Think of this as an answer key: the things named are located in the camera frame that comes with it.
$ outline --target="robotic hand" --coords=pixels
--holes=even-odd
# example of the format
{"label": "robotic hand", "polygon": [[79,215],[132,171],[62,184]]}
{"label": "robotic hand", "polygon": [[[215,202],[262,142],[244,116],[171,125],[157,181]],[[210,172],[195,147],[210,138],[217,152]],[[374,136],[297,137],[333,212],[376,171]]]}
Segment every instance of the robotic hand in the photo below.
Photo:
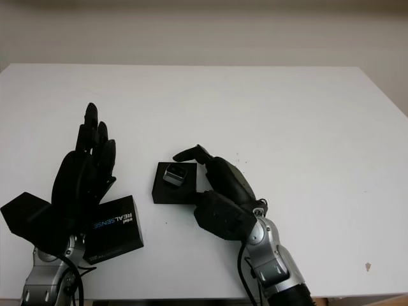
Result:
{"label": "robotic hand", "polygon": [[225,159],[211,156],[197,145],[173,159],[197,160],[207,169],[213,191],[198,196],[194,216],[201,228],[226,240],[240,240],[238,272],[252,304],[256,304],[241,273],[244,248],[254,275],[270,305],[314,305],[305,281],[288,250],[281,245],[275,224],[267,219],[266,201],[255,198],[241,172]]}
{"label": "robotic hand", "polygon": [[35,246],[22,305],[70,305],[77,288],[83,305],[77,266],[85,252],[92,210],[116,181],[115,152],[115,141],[108,139],[104,122],[98,125],[98,110],[91,103],[76,148],[64,158],[55,178],[51,204],[22,193],[1,208],[11,232]]}

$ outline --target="black box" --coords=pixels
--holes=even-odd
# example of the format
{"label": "black box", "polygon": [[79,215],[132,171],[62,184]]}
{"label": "black box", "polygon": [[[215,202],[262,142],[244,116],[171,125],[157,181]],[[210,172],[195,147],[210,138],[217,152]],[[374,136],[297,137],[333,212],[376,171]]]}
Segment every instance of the black box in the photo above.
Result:
{"label": "black box", "polygon": [[91,265],[143,247],[132,196],[98,205],[92,221],[85,237],[84,255]]}
{"label": "black box", "polygon": [[197,185],[197,164],[177,163],[187,171],[181,186],[166,182],[163,177],[168,166],[173,163],[162,163],[157,165],[156,176],[152,190],[153,202],[155,204],[195,204]]}

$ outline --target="wooden surface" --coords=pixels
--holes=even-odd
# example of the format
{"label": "wooden surface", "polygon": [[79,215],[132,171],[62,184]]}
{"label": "wooden surface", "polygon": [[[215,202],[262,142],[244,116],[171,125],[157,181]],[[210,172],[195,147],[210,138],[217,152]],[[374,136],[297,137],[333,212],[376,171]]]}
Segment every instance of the wooden surface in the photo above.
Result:
{"label": "wooden surface", "polygon": [[[104,201],[133,195],[145,247],[98,264],[87,299],[245,296],[238,243],[152,202],[157,162],[197,143],[269,201],[312,295],[408,291],[408,119],[358,68],[18,64],[0,89],[1,204],[50,200],[88,102],[116,139]],[[0,298],[20,297],[32,248],[0,218]]]}
{"label": "wooden surface", "polygon": [[408,297],[404,296],[401,298],[396,298],[392,301],[388,302],[380,302],[376,303],[375,306],[407,306],[408,305]]}

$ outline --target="black cable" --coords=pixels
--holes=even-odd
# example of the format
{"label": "black cable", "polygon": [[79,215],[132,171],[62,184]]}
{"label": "black cable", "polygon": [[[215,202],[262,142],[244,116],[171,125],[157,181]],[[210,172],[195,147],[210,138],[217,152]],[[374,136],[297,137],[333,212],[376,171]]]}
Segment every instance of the black cable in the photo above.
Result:
{"label": "black cable", "polygon": [[95,270],[96,269],[96,267],[95,266],[91,266],[91,267],[89,267],[89,266],[78,266],[78,269],[79,270]]}
{"label": "black cable", "polygon": [[93,268],[88,268],[88,269],[86,269],[86,271],[83,272],[83,273],[81,273],[80,275],[81,275],[81,277],[83,277],[86,273],[92,272],[92,271],[94,271],[94,270],[96,270],[96,267],[95,267],[95,266],[94,266]]}
{"label": "black cable", "polygon": [[[255,276],[254,267],[253,267],[253,266],[251,265],[251,263],[249,262],[249,257],[244,257],[244,260],[245,260],[245,262],[249,265],[249,267],[251,268],[251,274],[253,274],[252,277],[255,278],[256,276]],[[259,284],[258,281],[257,281],[257,283],[258,283],[259,302],[261,303],[261,306],[263,306],[261,285]]]}
{"label": "black cable", "polygon": [[58,259],[61,259],[63,262],[65,262],[67,266],[71,269],[72,273],[74,273],[75,280],[76,282],[78,282],[79,306],[84,306],[84,284],[82,283],[81,275],[79,274],[78,269],[73,264],[73,262],[69,260],[67,257],[65,257],[64,255],[58,255],[56,257]]}
{"label": "black cable", "polygon": [[259,285],[259,283],[258,283],[258,292],[259,292],[259,302],[261,303],[261,306],[263,306],[261,285]]}
{"label": "black cable", "polygon": [[242,266],[241,266],[241,263],[242,263],[242,254],[244,253],[244,249],[245,249],[245,243],[242,242],[240,251],[238,252],[238,263],[237,263],[238,274],[239,274],[239,276],[240,276],[242,285],[244,286],[244,289],[245,289],[245,291],[247,292],[247,295],[248,295],[248,297],[249,297],[249,299],[250,299],[250,301],[251,301],[251,303],[252,303],[252,306],[257,306],[257,305],[256,305],[256,301],[255,301],[255,299],[254,299],[254,296],[252,295],[251,290],[249,290],[249,287],[248,287],[248,285],[247,285],[247,282],[246,282],[245,279],[244,279],[244,275],[242,274]]}
{"label": "black cable", "polygon": [[[96,266],[93,266],[93,267],[91,267],[91,268],[84,268],[84,267],[82,267],[82,266],[78,266],[78,269],[80,269],[80,270],[85,270],[85,272],[84,273],[81,273],[80,274],[80,276],[81,277],[83,277],[86,273],[89,273],[89,272],[91,272],[91,271],[94,271],[94,270],[96,270]],[[73,306],[77,306],[77,303],[76,303],[76,301],[75,301],[75,291],[73,292],[73,294],[72,294],[72,305]]]}

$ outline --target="black square block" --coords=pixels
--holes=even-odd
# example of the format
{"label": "black square block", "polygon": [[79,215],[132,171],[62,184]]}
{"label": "black square block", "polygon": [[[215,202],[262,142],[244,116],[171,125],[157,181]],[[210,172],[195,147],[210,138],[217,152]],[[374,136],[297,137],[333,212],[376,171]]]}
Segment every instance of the black square block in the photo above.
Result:
{"label": "black square block", "polygon": [[186,177],[180,187],[172,185],[163,180],[167,167],[172,163],[157,165],[156,177],[152,190],[153,202],[155,204],[195,204],[197,185],[197,164],[177,163],[177,166],[187,170]]}

